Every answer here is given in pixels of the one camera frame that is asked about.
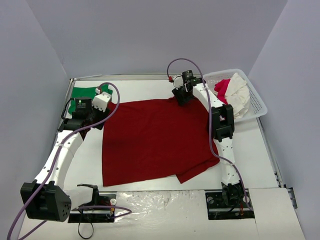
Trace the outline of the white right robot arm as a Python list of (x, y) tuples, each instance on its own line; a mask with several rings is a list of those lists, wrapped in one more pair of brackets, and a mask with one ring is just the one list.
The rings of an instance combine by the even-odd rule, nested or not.
[(195, 77), (187, 70), (168, 80), (173, 84), (172, 93), (179, 105), (184, 105), (196, 98), (208, 111), (208, 133), (211, 144), (217, 149), (215, 156), (221, 163), (222, 202), (229, 207), (234, 206), (242, 198), (243, 186), (235, 169), (233, 136), (235, 131), (233, 107), (220, 101), (201, 77)]

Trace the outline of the dark red t shirt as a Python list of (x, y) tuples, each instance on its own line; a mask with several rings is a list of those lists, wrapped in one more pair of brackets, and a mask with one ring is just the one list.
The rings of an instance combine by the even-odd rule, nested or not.
[(180, 183), (216, 166), (208, 112), (197, 99), (180, 106), (173, 97), (110, 103), (113, 116), (102, 137), (105, 187), (176, 176)]

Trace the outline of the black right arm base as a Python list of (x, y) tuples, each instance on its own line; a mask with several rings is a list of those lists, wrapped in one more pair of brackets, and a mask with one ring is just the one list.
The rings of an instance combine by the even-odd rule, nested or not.
[(246, 205), (245, 198), (231, 200), (223, 199), (222, 191), (205, 192), (207, 217), (210, 221), (254, 219), (255, 213)]

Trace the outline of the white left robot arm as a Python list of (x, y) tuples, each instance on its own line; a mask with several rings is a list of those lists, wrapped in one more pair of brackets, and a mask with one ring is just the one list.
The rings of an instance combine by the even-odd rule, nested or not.
[(65, 190), (64, 183), (71, 162), (87, 133), (92, 128), (103, 128), (111, 100), (111, 95), (106, 92), (94, 98), (74, 99), (75, 110), (70, 118), (62, 120), (45, 165), (32, 182), (25, 182), (20, 189), (28, 218), (64, 222), (70, 211), (82, 204), (89, 209), (100, 205), (101, 197), (95, 186), (79, 184), (72, 190)]

